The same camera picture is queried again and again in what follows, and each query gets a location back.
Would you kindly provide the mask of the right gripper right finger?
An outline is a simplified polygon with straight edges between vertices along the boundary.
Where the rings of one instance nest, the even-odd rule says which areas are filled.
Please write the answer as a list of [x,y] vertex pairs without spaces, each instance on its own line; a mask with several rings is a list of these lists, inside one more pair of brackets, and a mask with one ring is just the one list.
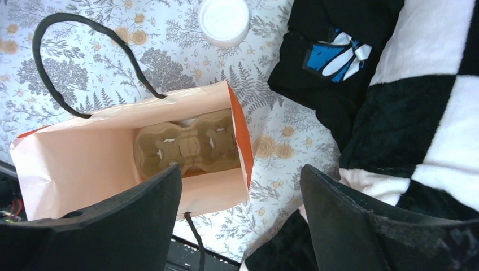
[[477,270],[478,221],[391,206],[311,165],[301,192],[319,270]]

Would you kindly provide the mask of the orange paper bag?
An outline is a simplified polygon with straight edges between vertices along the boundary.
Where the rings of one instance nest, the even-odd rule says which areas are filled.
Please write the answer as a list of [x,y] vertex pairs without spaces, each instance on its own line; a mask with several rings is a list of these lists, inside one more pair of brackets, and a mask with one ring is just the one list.
[[[47,28],[64,21],[83,23],[113,39],[153,97],[88,113],[72,108],[54,87],[40,53]],[[27,219],[60,218],[146,181],[134,160],[139,129],[164,122],[187,127],[202,114],[224,109],[232,112],[241,165],[212,173],[187,171],[186,175],[178,164],[171,165],[180,170],[181,199],[174,213],[178,219],[185,212],[204,215],[249,199],[254,164],[250,135],[242,106],[228,82],[158,93],[129,46],[112,29],[75,14],[56,13],[42,19],[33,35],[32,53],[42,82],[72,118],[22,134],[11,144]]]

